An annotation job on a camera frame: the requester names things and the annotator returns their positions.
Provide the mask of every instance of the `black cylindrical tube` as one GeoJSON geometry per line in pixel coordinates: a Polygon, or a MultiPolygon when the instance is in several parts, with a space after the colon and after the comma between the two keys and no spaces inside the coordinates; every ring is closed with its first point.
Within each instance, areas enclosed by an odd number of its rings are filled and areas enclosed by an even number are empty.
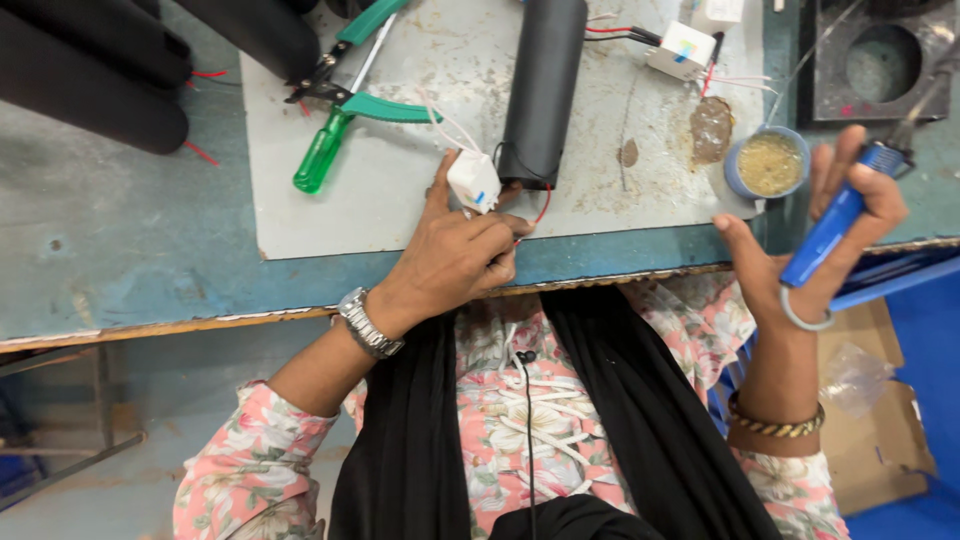
{"type": "Polygon", "coordinates": [[[179,88],[190,78],[190,46],[129,0],[7,0],[6,9],[157,88],[179,88]]]}
{"type": "Polygon", "coordinates": [[[311,10],[317,7],[319,0],[283,0],[287,6],[299,13],[309,13],[311,10]]]}
{"type": "Polygon", "coordinates": [[[284,81],[299,83],[320,60],[320,40],[281,0],[177,0],[284,81]]]}
{"type": "Polygon", "coordinates": [[[527,189],[557,185],[587,27],[584,0],[529,0],[497,173],[527,189]]]}
{"type": "Polygon", "coordinates": [[[0,99],[154,154],[188,129],[175,103],[0,8],[0,99]]]}

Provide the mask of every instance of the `table edge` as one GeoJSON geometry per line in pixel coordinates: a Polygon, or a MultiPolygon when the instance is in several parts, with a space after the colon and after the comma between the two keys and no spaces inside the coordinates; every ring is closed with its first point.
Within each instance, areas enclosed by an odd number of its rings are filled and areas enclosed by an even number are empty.
{"type": "MultiPolygon", "coordinates": [[[[868,255],[883,255],[888,253],[919,251],[926,248],[949,247],[960,247],[960,236],[948,238],[929,238],[925,240],[914,240],[882,246],[874,246],[868,248],[865,253],[868,255]]],[[[501,296],[514,296],[518,294],[546,292],[551,290],[570,289],[583,286],[620,284],[643,280],[663,280],[678,276],[689,276],[694,274],[706,274],[710,272],[723,272],[729,270],[732,270],[732,266],[729,262],[713,262],[710,264],[682,266],[680,268],[670,268],[664,270],[642,270],[628,274],[614,274],[590,278],[576,278],[572,280],[559,280],[555,282],[512,285],[495,289],[491,291],[490,294],[486,295],[486,297],[493,298],[501,296]]],[[[280,321],[325,317],[333,314],[334,312],[336,312],[336,306],[298,307],[291,309],[280,309],[276,311],[265,311],[260,313],[247,313],[239,315],[226,315],[222,317],[210,317],[205,319],[193,319],[189,321],[176,321],[172,323],[152,323],[149,325],[137,325],[110,329],[93,329],[54,335],[16,337],[0,341],[0,354],[12,353],[16,351],[27,351],[32,349],[65,347],[68,345],[102,343],[121,339],[133,339],[136,337],[169,335],[190,331],[235,328],[250,325],[277,323],[280,321]]]]}

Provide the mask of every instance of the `gold bangle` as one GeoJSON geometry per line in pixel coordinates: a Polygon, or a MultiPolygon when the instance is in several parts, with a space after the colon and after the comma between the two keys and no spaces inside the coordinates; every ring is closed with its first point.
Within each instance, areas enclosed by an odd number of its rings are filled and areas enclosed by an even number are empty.
{"type": "Polygon", "coordinates": [[[730,399],[727,403],[727,409],[730,410],[731,419],[736,422],[737,425],[746,428],[754,433],[759,433],[761,435],[769,435],[771,437],[782,437],[795,439],[797,437],[803,437],[810,435],[812,432],[819,430],[820,427],[824,424],[824,420],[827,418],[827,413],[824,411],[824,406],[817,404],[817,415],[813,418],[803,422],[801,424],[766,424],[764,422],[758,422],[750,418],[742,416],[739,412],[736,411],[737,398],[740,397],[740,391],[737,390],[730,395],[730,399]]]}

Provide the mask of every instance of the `blue workbench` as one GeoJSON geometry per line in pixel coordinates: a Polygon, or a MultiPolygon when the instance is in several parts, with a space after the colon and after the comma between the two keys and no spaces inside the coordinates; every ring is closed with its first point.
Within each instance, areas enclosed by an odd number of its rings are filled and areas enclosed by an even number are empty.
{"type": "MultiPolygon", "coordinates": [[[[163,8],[198,69],[239,80],[235,48],[163,8]]],[[[796,58],[796,9],[765,15],[768,73],[781,76],[774,66],[796,58]]],[[[0,352],[316,316],[389,272],[399,253],[261,260],[242,92],[198,86],[181,100],[189,140],[220,167],[187,149],[148,155],[0,104],[0,352]]],[[[921,169],[902,184],[913,213],[884,239],[889,249],[960,239],[958,140],[960,117],[918,134],[921,169]]],[[[801,237],[805,204],[801,192],[755,220],[771,251],[801,237]]],[[[729,255],[712,227],[693,226],[530,240],[516,260],[514,292],[726,268],[729,255]]]]}

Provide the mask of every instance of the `person's right hand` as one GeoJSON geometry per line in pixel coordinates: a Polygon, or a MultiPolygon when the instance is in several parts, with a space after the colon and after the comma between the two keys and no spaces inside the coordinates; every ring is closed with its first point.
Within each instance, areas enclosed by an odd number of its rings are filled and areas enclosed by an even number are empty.
{"type": "MultiPolygon", "coordinates": [[[[863,194],[866,211],[800,288],[790,291],[790,305],[807,323],[819,323],[830,301],[860,260],[863,250],[892,231],[909,213],[900,188],[889,176],[857,163],[866,137],[862,126],[850,126],[837,137],[836,152],[826,144],[814,150],[810,173],[810,216],[819,219],[846,178],[863,194]]],[[[780,307],[780,274],[791,256],[763,252],[743,220],[721,214],[713,218],[733,258],[747,308],[757,327],[799,330],[780,307]]]]}
{"type": "MultiPolygon", "coordinates": [[[[467,220],[461,210],[450,211],[446,173],[456,159],[456,152],[446,151],[410,244],[367,297],[371,322],[389,338],[510,282],[516,275],[514,235],[534,231],[533,222],[509,214],[467,220]]],[[[518,184],[504,187],[500,203],[520,190],[518,184]]]]}

